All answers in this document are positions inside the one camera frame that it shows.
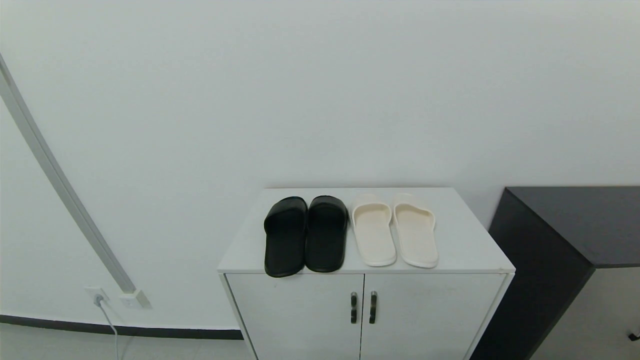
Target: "shoe cabinet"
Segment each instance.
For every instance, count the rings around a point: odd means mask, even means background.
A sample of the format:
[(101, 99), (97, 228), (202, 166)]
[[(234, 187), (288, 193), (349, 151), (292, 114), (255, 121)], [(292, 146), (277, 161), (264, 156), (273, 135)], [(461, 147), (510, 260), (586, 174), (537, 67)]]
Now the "shoe cabinet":
[[(362, 193), (389, 204), (396, 193), (424, 199), (436, 218), (438, 266), (414, 267), (401, 256), (367, 266), (349, 229), (337, 271), (266, 275), (262, 223), (275, 202), (332, 195), (348, 205)], [(397, 241), (393, 225), (391, 233)], [(462, 360), (473, 353), (515, 268), (452, 188), (298, 188), (260, 194), (218, 273), (255, 359)]]

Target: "wall trim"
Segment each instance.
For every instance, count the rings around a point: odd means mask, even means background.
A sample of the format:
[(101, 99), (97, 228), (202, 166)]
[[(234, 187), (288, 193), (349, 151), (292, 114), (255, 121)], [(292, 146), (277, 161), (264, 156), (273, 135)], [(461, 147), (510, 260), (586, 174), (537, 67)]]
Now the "wall trim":
[[(64, 322), (57, 320), (42, 320), (23, 318), (20, 316), (0, 315), (0, 323), (12, 325), (39, 327), (64, 331), (92, 332), (95, 334), (113, 334), (108, 325), (95, 323)], [(145, 336), (149, 338), (179, 338), (179, 339), (208, 339), (208, 340), (243, 340), (240, 330), (209, 330), (209, 329), (166, 329), (156, 327), (116, 326), (118, 335)]]

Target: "cabinet door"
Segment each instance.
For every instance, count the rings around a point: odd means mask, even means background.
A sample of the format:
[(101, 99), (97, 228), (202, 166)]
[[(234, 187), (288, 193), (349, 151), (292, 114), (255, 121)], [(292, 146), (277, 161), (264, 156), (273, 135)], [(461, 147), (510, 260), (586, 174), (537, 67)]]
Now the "cabinet door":
[(227, 281), (259, 360), (358, 360), (364, 275), (227, 274)]
[(504, 274), (366, 275), (361, 359), (463, 360), (503, 280)]

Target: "black slipper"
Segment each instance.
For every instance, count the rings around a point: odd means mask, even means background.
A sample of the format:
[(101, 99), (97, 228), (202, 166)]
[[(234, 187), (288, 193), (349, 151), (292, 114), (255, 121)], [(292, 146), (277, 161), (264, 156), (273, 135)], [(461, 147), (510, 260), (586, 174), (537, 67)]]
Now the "black slipper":
[(285, 277), (305, 267), (307, 203), (297, 196), (276, 202), (264, 219), (267, 247), (264, 271), (271, 277)]
[(349, 213), (340, 199), (316, 197), (307, 214), (305, 262), (315, 272), (338, 270), (344, 262)]

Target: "cabinet handle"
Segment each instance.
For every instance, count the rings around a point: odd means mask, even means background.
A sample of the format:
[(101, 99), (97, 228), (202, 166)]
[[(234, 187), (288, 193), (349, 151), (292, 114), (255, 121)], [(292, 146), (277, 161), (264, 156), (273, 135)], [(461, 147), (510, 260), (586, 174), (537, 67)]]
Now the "cabinet handle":
[(358, 319), (358, 294), (351, 293), (351, 323), (356, 323)]
[(376, 307), (378, 306), (378, 293), (371, 292), (371, 309), (369, 310), (369, 323), (376, 323)]

